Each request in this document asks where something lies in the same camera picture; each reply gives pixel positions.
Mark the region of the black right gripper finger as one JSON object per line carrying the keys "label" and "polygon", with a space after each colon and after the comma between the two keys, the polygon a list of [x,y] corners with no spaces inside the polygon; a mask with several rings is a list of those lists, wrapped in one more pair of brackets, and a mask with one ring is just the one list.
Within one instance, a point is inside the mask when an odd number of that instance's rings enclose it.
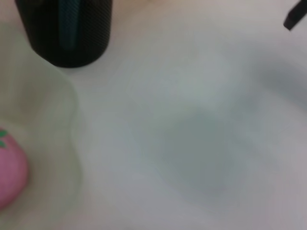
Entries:
{"label": "black right gripper finger", "polygon": [[307,1],[300,0],[288,13],[283,25],[291,31],[307,14]]}

